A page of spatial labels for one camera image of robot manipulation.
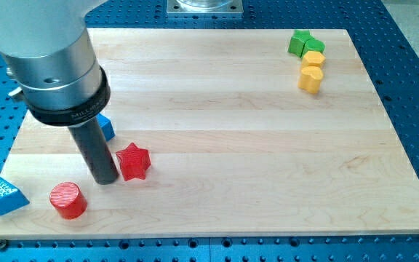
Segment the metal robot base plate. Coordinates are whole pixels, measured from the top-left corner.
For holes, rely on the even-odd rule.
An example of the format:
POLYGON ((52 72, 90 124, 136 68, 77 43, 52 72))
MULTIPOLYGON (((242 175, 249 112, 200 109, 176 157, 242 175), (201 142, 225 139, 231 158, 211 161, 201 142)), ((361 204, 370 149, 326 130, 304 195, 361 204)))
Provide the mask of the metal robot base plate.
POLYGON ((243 12, 242 0, 167 0, 169 15, 241 15, 243 12))

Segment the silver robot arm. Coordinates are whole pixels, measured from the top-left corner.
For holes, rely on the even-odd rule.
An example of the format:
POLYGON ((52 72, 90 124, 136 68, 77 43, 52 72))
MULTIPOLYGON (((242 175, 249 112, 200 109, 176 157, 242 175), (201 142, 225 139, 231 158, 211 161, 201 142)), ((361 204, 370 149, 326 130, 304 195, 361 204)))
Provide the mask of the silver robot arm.
POLYGON ((97 115, 111 96, 85 17, 103 0, 0 0, 0 53, 32 116, 67 127, 98 184, 118 171, 97 115))

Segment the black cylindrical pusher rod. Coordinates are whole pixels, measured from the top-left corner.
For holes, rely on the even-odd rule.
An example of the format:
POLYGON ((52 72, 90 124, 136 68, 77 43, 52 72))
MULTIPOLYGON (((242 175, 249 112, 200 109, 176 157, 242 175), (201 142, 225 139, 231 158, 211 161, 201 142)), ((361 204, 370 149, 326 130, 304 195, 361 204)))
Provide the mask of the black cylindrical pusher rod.
POLYGON ((81 124, 69 126, 68 130, 94 181, 100 185, 115 182, 119 173, 98 120, 94 117, 81 124))

